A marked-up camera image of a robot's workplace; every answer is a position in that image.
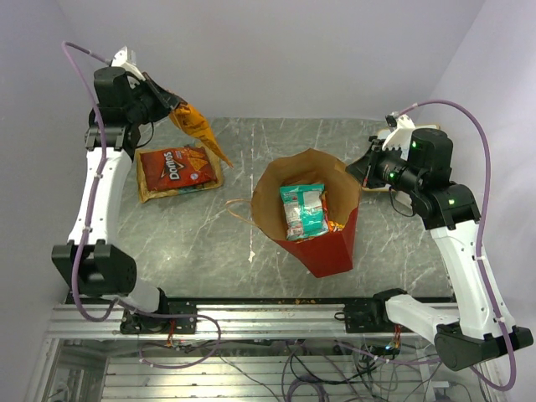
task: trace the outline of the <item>bag handle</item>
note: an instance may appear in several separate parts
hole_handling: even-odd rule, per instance
[[[250,204],[250,200],[248,199],[245,199],[245,198],[236,198],[236,199],[230,199],[229,201],[227,201],[225,203],[225,208],[227,209],[227,212],[229,212],[231,215],[233,215],[235,218],[238,218],[240,220],[243,220],[244,222],[246,222],[247,224],[251,224],[255,227],[257,227],[257,224],[255,222],[253,222],[252,220],[250,219],[246,219],[244,218],[243,216],[241,215],[238,215],[236,212],[233,212],[231,211],[231,209],[229,208],[229,205],[231,204],[237,204],[237,203],[248,203]]]

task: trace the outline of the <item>white wall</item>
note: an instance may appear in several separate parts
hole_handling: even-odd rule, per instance
[[[58,3],[207,116],[382,118],[432,92],[483,0]]]
[[[52,306],[67,286],[50,262],[70,232],[85,174],[89,102],[64,58],[53,0],[0,12],[0,399],[23,399]]]
[[[534,0],[487,0],[432,96],[461,103],[487,131],[492,153],[492,198],[484,238],[487,253],[518,325],[530,327],[533,333],[536,332],[535,14]],[[471,123],[446,106],[426,106],[420,120],[438,121],[453,138],[454,179],[482,194],[482,145]],[[536,347],[516,355],[519,375],[511,400],[533,400]]]

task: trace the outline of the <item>red paper bag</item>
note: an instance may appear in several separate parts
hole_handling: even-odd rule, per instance
[[[361,186],[345,172],[345,165],[325,152],[308,149],[271,162],[259,179],[251,199],[251,217],[266,236],[300,260],[317,278],[353,268]],[[324,183],[329,220],[345,224],[340,232],[302,242],[286,240],[286,218],[279,188]]]

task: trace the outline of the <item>marble tabletop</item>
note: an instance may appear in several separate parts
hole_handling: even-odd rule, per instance
[[[368,149],[369,136],[385,127],[382,121],[216,118],[210,124],[234,163],[234,169],[222,163],[223,187],[140,204],[135,167],[129,173],[119,246],[135,258],[143,279],[169,296],[372,296],[393,287],[413,296],[451,296],[430,234],[418,217],[393,211],[386,193],[363,193],[353,270],[322,279],[225,209],[229,199],[250,198],[266,165],[278,157],[316,148],[353,162]],[[142,141],[148,134],[143,133]],[[156,126],[147,147],[188,143],[192,139],[166,119]],[[249,213],[247,204],[235,210]]]

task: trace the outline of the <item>teal snack bag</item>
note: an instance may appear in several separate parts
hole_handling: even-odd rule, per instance
[[[288,225],[287,240],[306,239],[329,231],[322,209],[323,184],[285,186],[279,191]]]

